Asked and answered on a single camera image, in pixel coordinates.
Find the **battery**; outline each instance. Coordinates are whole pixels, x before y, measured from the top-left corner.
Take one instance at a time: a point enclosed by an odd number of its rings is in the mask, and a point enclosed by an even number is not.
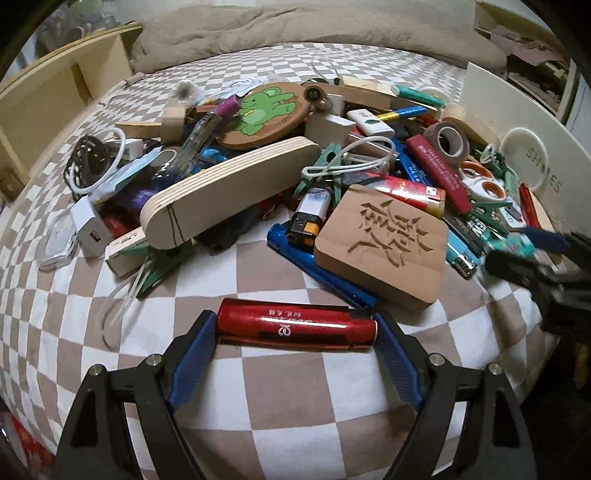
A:
[[[329,190],[312,187],[304,195],[285,236],[292,247],[312,250],[326,220],[332,195]]]
[[[373,345],[378,324],[347,307],[224,299],[216,333],[227,342],[354,350]]]

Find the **bed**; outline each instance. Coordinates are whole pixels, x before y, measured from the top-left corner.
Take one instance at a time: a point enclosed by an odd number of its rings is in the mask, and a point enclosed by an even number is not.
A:
[[[95,316],[116,285],[103,259],[79,251],[55,272],[37,270],[35,252],[49,221],[71,202],[61,174],[84,133],[117,120],[157,118],[170,89],[190,78],[216,93],[248,76],[276,73],[295,82],[318,72],[407,86],[434,85],[458,100],[465,71],[407,51],[335,43],[291,43],[221,54],[171,66],[120,90],[91,114],[32,178],[2,237],[0,395],[31,434],[54,452],[87,369],[137,365],[186,333],[202,309],[226,296],[343,304],[267,247],[276,217],[258,224],[229,250],[195,254],[147,299],[134,301],[118,332],[103,344]],[[529,292],[504,281],[465,281],[446,266],[441,296],[420,314],[393,307],[405,333],[456,365],[499,362],[523,400],[556,340],[538,323]],[[453,459],[465,405],[458,403],[438,467]],[[155,479],[137,412],[127,410],[146,478]],[[382,372],[375,353],[318,353],[219,345],[205,380],[177,413],[208,478],[382,478],[415,417]]]

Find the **red cylinder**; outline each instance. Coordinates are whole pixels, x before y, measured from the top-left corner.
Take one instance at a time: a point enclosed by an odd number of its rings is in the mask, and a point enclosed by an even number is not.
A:
[[[366,349],[375,320],[351,317],[347,307],[224,299],[217,314],[220,340],[280,348]]]

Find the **green frog illustration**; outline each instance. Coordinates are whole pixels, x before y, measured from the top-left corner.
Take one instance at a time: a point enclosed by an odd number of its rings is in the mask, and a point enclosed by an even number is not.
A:
[[[238,111],[241,120],[234,130],[244,135],[254,135],[265,124],[276,116],[292,113],[296,108],[295,102],[280,103],[293,98],[295,93],[282,93],[280,88],[270,87],[261,92],[254,93],[242,100],[242,108]]]

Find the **wooden shelf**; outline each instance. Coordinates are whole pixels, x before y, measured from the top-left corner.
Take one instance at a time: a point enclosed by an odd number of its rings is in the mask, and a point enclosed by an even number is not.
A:
[[[128,50],[141,31],[133,23],[96,32],[0,83],[0,168],[27,184],[33,165],[72,120],[132,75]]]

